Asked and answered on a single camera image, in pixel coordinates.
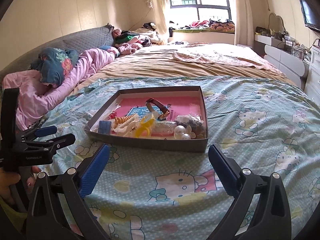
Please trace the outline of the person's left hand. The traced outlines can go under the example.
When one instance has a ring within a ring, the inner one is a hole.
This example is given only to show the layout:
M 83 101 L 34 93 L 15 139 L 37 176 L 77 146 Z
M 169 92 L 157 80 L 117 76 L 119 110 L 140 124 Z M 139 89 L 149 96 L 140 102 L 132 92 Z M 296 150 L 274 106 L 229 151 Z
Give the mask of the person's left hand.
M 31 173 L 32 174 L 38 174 L 41 172 L 41 169 L 38 166 L 32 166 L 31 167 Z M 15 172 L 7 172 L 4 171 L 3 168 L 1 168 L 1 197 L 2 199 L 9 205 L 14 205 L 15 201 L 12 197 L 11 191 L 10 191 L 10 186 L 15 185 L 18 183 L 21 179 L 21 176 Z M 35 184 L 35 177 L 32 175 L 26 180 L 26 185 L 27 185 L 27 191 L 29 193 L 32 192 L 34 184 Z

